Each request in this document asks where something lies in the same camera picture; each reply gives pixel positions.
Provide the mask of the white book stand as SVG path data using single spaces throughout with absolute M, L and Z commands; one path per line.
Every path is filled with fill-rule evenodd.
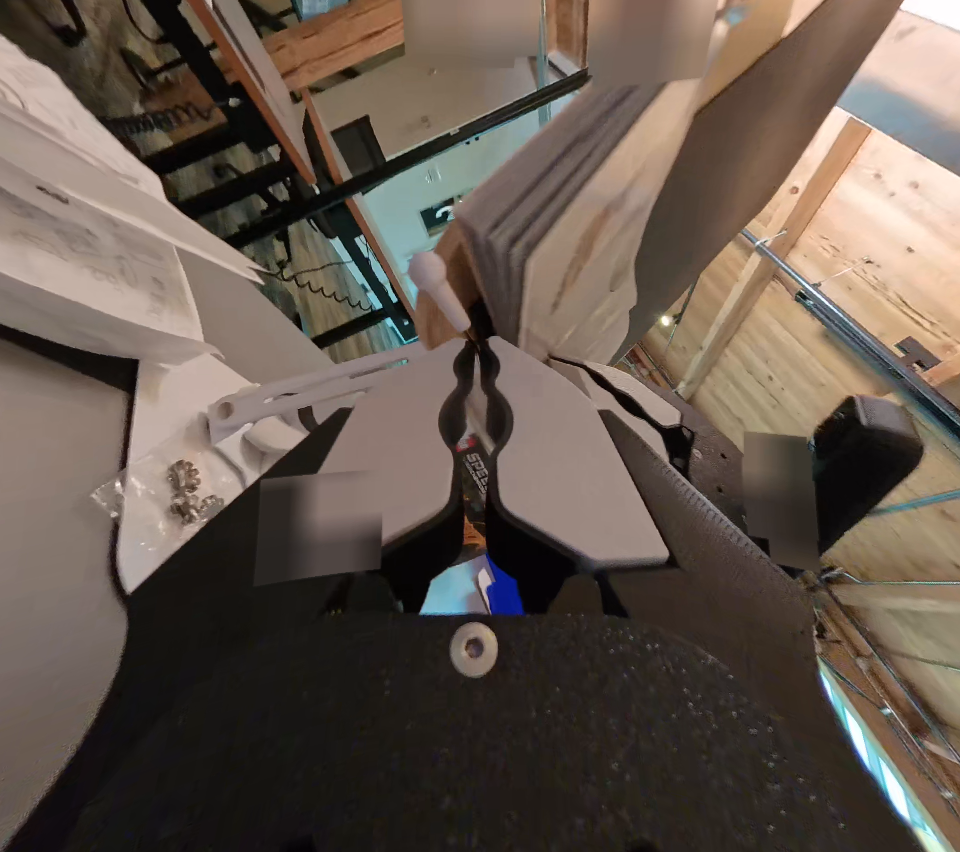
M 139 367 L 126 467 L 145 457 L 194 462 L 226 505 L 241 501 L 253 522 L 257 586 L 378 572 L 378 533 L 346 516 L 352 498 L 339 474 L 339 434 L 356 401 L 386 370 L 413 363 L 449 341 L 472 341 L 466 309 L 443 261 L 418 253 L 410 265 L 418 296 L 418 342 L 266 385 L 202 355 L 181 366 Z M 117 530 L 113 560 L 133 594 L 224 509 L 181 540 L 147 549 Z

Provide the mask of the lego instruction booklet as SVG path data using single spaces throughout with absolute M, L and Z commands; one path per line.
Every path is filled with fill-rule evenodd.
M 774 198 L 902 2 L 823 0 L 699 106 L 759 12 L 718 11 L 690 78 L 593 72 L 457 213 L 491 338 L 585 363 L 642 335 Z

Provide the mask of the clear bag of screws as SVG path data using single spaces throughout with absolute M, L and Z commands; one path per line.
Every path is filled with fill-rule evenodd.
M 89 495 L 121 536 L 147 549 L 181 540 L 222 511 L 227 501 L 186 459 L 148 456 L 94 488 Z

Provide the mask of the blue plastic bin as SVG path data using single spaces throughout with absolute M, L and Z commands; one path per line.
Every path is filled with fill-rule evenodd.
M 429 584 L 420 609 L 424 616 L 522 615 L 523 606 L 515 579 L 488 555 L 460 561 Z

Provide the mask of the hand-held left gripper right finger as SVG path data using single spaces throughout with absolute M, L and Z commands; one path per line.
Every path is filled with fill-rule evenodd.
M 503 339 L 480 352 L 493 441 L 486 546 L 523 609 L 546 610 L 580 574 L 659 568 L 669 548 L 581 390 Z

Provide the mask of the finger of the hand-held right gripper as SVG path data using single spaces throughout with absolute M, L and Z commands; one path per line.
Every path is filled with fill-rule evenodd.
M 643 439 L 654 452 L 676 451 L 676 428 L 657 426 L 636 407 L 624 408 L 616 397 L 599 385 L 593 376 L 593 362 L 575 363 L 567 359 L 551 358 L 549 366 L 581 390 L 599 413 L 611 414 Z
M 680 411 L 657 391 L 630 373 L 614 366 L 593 363 L 592 375 L 599 385 L 616 397 L 624 408 L 636 407 L 662 428 L 675 428 L 682 425 Z

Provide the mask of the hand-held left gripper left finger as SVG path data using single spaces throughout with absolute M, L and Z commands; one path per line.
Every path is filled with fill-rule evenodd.
M 456 462 L 476 351 L 449 341 L 386 370 L 339 434 L 346 517 L 379 537 L 379 573 L 403 608 L 422 608 L 431 582 L 459 557 L 465 508 Z

